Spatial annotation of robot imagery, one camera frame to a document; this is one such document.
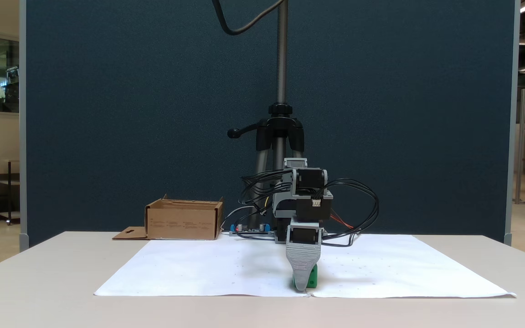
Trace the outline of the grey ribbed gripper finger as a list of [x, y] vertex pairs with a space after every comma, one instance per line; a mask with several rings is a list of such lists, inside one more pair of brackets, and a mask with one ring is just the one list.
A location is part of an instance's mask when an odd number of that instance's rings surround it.
[[318, 284], [319, 245], [286, 245], [286, 258], [293, 270], [293, 284], [300, 292]]

